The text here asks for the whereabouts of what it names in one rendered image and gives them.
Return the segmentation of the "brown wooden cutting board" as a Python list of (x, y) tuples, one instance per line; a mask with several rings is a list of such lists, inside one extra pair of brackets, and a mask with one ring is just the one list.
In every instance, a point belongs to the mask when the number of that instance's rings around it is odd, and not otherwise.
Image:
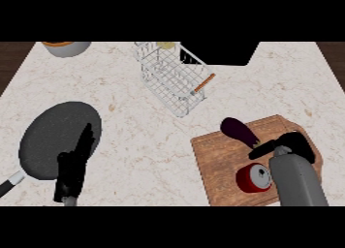
[[(275, 140), (284, 133), (297, 131), (303, 134), (315, 153), (314, 168), (323, 177), (323, 155), (308, 136), (305, 129), (281, 115), (247, 123), (262, 142)], [(237, 186), (237, 171), (252, 163), (269, 166), (269, 153), (256, 160), (249, 159), (250, 148), (220, 131), (192, 138), (194, 155), (203, 179), (209, 204), (212, 206), (265, 206), (280, 201), (277, 185), (263, 193), (244, 193)]]

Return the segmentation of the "grey bowl with orange rim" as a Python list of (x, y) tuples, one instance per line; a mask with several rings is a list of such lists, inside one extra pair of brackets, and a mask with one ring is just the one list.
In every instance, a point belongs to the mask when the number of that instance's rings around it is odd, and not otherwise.
[(49, 52), (61, 58), (74, 57), (81, 54), (90, 46), (90, 42), (43, 42)]

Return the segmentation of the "red can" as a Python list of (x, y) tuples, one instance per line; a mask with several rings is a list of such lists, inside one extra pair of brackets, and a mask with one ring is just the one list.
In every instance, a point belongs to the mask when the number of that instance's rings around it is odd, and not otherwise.
[(237, 186), (244, 193), (266, 192), (272, 182), (271, 172), (262, 164), (252, 163), (237, 170)]

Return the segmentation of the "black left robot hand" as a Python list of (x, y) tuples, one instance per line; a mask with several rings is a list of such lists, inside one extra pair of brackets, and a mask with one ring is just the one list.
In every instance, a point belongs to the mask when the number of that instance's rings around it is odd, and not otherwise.
[(53, 197), (55, 202), (64, 202), (64, 197), (75, 197), (78, 199), (95, 140), (92, 124), (87, 124), (75, 148), (69, 152), (62, 152), (58, 156), (59, 176)]

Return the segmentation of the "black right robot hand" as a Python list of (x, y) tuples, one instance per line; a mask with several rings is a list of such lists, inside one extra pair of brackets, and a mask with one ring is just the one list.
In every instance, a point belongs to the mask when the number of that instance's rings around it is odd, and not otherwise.
[(308, 160), (311, 164), (315, 163), (317, 155), (311, 144), (300, 132), (290, 132), (260, 144), (249, 153), (249, 159), (254, 160), (274, 153), (275, 157), (281, 155), (296, 154)]

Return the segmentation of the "black appliance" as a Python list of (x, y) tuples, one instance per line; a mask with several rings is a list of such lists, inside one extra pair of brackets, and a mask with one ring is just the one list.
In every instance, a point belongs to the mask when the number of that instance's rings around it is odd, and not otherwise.
[(259, 46), (257, 42), (180, 42), (207, 65), (246, 66)]

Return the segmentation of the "dark purple eggplant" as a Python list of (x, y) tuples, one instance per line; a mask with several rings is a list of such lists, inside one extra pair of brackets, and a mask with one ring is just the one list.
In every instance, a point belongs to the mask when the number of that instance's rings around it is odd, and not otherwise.
[(260, 140), (250, 128), (235, 118), (226, 117), (220, 124), (220, 132), (234, 140), (240, 140), (250, 148), (260, 145)]

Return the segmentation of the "dark grey frying pan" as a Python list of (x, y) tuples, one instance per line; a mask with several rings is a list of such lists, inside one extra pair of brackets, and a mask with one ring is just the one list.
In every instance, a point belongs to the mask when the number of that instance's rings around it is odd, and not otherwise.
[(58, 156), (75, 149), (90, 127), (93, 155), (102, 136), (102, 118), (96, 109), (83, 102), (65, 102), (50, 107), (34, 119), (22, 135), (19, 146), (21, 170), (0, 185), (0, 198), (27, 177), (50, 181), (59, 176)]

